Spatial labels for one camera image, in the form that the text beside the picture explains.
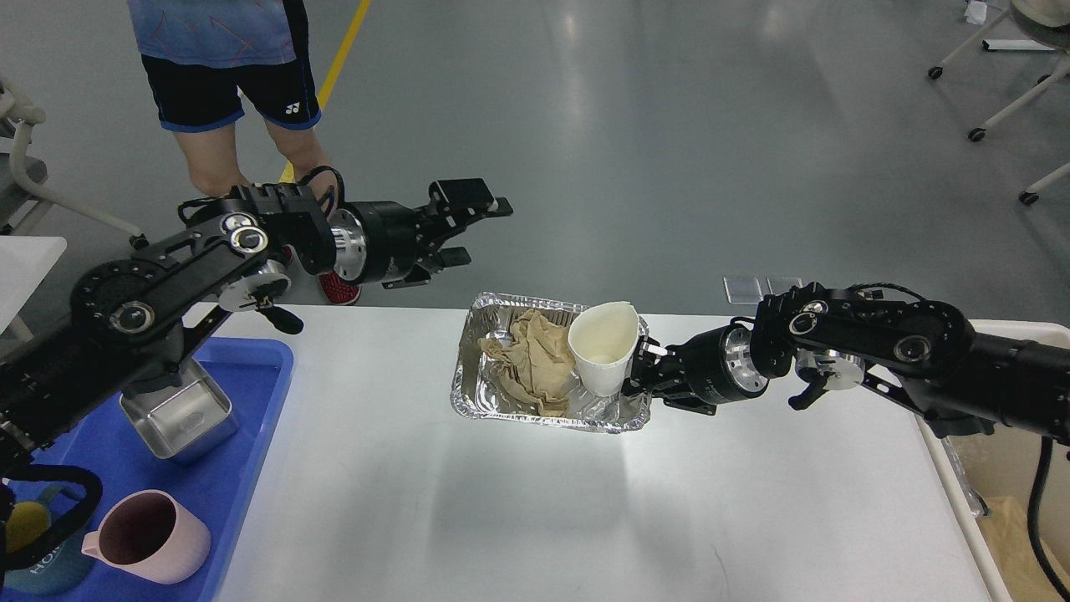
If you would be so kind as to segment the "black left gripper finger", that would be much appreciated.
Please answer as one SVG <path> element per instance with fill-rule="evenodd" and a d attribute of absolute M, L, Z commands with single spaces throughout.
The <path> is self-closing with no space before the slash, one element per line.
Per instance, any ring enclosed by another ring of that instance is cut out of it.
<path fill-rule="evenodd" d="M 416 256 L 413 268 L 406 275 L 406 281 L 430 281 L 443 271 L 467 266 L 470 263 L 471 256 L 464 247 L 428 250 Z"/>
<path fill-rule="evenodd" d="M 511 202 L 494 196 L 482 177 L 435 180 L 428 197 L 428 205 L 418 209 L 423 240 L 450 240 L 485 218 L 513 216 Z"/>

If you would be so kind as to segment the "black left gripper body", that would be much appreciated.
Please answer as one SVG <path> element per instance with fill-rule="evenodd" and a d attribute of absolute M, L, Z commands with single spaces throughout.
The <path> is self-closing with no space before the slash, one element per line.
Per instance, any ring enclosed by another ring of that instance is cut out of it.
<path fill-rule="evenodd" d="M 440 250 L 421 236 L 418 217 L 418 209 L 406 209 L 397 202 L 343 203 L 331 216 L 334 273 L 352 285 L 427 284 L 429 281 L 406 281 L 417 254 Z"/>

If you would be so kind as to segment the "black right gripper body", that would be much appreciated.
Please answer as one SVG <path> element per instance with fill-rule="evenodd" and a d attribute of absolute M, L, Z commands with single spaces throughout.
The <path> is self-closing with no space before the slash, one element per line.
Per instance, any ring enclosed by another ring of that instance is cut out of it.
<path fill-rule="evenodd" d="M 742 324 L 666 346 L 658 375 L 656 396 L 666 406 L 707 416 L 731 401 L 756 399 L 769 385 L 752 359 L 752 331 Z"/>

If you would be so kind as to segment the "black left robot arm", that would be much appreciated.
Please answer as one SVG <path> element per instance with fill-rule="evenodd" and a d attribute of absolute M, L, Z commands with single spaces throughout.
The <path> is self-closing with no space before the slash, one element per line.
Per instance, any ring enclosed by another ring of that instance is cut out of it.
<path fill-rule="evenodd" d="M 299 317 L 276 304 L 286 283 L 270 262 L 292 253 L 305 272 L 337 272 L 348 284 L 425 285 L 463 266 L 450 237 L 485 218 L 508 217 L 508 199 L 482 177 L 433 181 L 421 209 L 397 202 L 347 202 L 343 184 L 325 198 L 311 177 L 234 186 L 177 207 L 183 232 L 138 245 L 127 258 L 85 272 L 68 297 L 68 317 L 3 360 L 3 477 L 70 482 L 85 498 L 17 551 L 3 551 L 3 572 L 31 567 L 87 525 L 103 485 L 81 467 L 42 465 L 41 449 L 72 431 L 117 392 L 151 393 L 179 384 L 181 370 L 232 314 L 255 311 L 282 333 Z"/>

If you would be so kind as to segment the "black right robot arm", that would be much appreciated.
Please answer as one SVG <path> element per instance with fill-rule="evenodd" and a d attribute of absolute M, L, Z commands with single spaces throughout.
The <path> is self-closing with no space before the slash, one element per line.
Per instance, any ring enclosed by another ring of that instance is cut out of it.
<path fill-rule="evenodd" d="M 920 416 L 937 437 L 993 434 L 1002 425 L 1067 445 L 1065 348 L 975 331 L 950 304 L 910 291 L 886 300 L 886 283 L 817 283 L 768 294 L 753 319 L 661 346 L 642 336 L 622 393 L 714 415 L 766 392 L 794 372 L 795 411 L 823 393 L 863 386 Z"/>

